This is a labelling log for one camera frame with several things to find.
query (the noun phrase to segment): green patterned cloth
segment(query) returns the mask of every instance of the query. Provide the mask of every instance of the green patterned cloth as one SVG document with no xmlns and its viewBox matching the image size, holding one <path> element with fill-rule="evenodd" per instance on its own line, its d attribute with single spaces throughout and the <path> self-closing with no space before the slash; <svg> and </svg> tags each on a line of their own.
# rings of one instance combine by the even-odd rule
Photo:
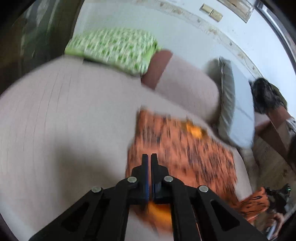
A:
<svg viewBox="0 0 296 241">
<path fill-rule="evenodd" d="M 132 75 L 142 75 L 147 72 L 157 50 L 156 38 L 147 31 L 104 28 L 73 37 L 65 54 L 112 65 Z"/>
</svg>

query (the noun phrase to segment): gray pillow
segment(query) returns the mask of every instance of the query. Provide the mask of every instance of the gray pillow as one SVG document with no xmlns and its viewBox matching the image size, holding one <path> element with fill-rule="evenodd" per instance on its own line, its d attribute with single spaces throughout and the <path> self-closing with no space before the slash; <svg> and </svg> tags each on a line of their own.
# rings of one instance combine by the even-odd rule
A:
<svg viewBox="0 0 296 241">
<path fill-rule="evenodd" d="M 234 146 L 250 148 L 255 132 L 255 113 L 247 78 L 231 61 L 219 58 L 222 106 L 218 132 Z"/>
</svg>

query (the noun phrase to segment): white couch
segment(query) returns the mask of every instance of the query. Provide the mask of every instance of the white couch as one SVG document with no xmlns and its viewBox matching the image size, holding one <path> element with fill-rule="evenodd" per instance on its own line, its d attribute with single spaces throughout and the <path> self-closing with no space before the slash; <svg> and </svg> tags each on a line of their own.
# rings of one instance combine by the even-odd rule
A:
<svg viewBox="0 0 296 241">
<path fill-rule="evenodd" d="M 107 188 L 125 177 L 141 106 L 188 116 L 213 135 L 206 122 L 141 86 L 140 78 L 80 58 L 55 59 L 2 94 L 0 213 L 20 241 L 92 186 Z M 234 153 L 236 193 L 243 199 L 252 192 L 246 168 L 238 151 L 227 147 Z M 126 240 L 172 239 L 159 237 L 130 214 Z"/>
</svg>

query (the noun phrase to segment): orange fabric with black pattern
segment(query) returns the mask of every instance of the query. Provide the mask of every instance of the orange fabric with black pattern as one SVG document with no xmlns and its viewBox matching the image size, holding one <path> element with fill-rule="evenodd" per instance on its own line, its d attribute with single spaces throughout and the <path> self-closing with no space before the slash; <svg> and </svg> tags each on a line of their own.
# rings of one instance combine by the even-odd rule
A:
<svg viewBox="0 0 296 241">
<path fill-rule="evenodd" d="M 134 167 L 141 165 L 142 154 L 148 154 L 150 158 L 152 153 L 157 153 L 158 163 L 166 166 L 170 175 L 188 186 L 208 186 L 246 220 L 252 222 L 269 206 L 265 189 L 262 188 L 238 202 L 235 195 L 237 177 L 232 152 L 207 135 L 194 137 L 186 131 L 184 123 L 186 121 L 141 110 L 137 118 L 135 140 L 128 151 L 126 177 L 131 175 Z M 148 163 L 151 177 L 150 161 Z M 158 208 L 150 203 L 145 212 L 138 207 L 133 209 L 154 227 L 171 231 L 172 224 L 170 221 L 164 221 L 169 218 L 163 214 L 165 212 L 170 215 L 169 205 Z"/>
<path fill-rule="evenodd" d="M 141 110 L 135 140 L 128 151 L 126 176 L 141 165 L 143 153 L 148 156 L 157 153 L 159 164 L 166 166 L 170 175 L 185 185 L 206 185 L 223 200 L 229 203 L 238 201 L 232 152 L 210 137 L 193 137 L 182 128 L 180 120 Z"/>
<path fill-rule="evenodd" d="M 265 188 L 263 187 L 243 201 L 232 205 L 232 208 L 239 212 L 249 222 L 252 222 L 260 213 L 266 211 L 268 207 L 269 200 Z"/>
</svg>

